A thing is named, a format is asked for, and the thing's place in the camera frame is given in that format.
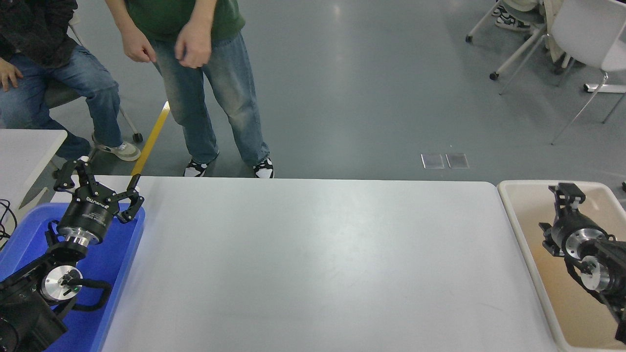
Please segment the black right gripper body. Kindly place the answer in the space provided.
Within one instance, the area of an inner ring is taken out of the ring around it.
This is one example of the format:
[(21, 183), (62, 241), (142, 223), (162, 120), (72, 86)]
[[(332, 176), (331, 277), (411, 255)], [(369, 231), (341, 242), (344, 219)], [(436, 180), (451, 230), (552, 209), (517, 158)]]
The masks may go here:
[(576, 212), (554, 223), (551, 238), (565, 255), (586, 256), (588, 241), (600, 239), (601, 228), (588, 216)]

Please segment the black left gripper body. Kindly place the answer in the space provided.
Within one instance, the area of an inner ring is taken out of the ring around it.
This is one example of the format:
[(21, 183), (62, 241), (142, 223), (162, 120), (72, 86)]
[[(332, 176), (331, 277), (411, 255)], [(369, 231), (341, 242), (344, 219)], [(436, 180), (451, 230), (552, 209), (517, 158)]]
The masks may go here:
[(67, 235), (73, 230), (83, 230), (94, 236), (105, 236), (118, 212), (118, 202), (105, 203), (104, 198), (76, 193), (57, 224), (57, 232)]

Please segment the standing person's right hand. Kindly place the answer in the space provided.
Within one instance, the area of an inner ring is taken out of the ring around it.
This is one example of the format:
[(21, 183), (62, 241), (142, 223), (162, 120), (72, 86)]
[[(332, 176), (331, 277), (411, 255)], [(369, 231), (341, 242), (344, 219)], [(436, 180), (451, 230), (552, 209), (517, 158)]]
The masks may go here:
[(155, 63), (157, 56), (149, 40), (137, 27), (130, 26), (120, 30), (124, 53), (137, 63)]

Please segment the standing person's left hand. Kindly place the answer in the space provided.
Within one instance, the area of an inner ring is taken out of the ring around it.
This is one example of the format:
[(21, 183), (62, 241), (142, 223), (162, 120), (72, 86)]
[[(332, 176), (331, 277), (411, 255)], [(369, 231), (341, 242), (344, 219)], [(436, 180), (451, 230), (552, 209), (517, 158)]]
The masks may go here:
[(175, 58), (183, 67), (199, 68), (212, 54), (212, 25), (192, 19), (182, 28), (175, 43)]

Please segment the seated person's hand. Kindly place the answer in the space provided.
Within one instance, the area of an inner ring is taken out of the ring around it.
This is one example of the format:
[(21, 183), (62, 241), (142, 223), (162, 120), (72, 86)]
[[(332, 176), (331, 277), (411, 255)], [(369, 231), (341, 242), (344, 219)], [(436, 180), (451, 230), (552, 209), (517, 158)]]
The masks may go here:
[(8, 92), (12, 88), (18, 88), (22, 78), (24, 76), (17, 66), (0, 58), (0, 82), (3, 91)]

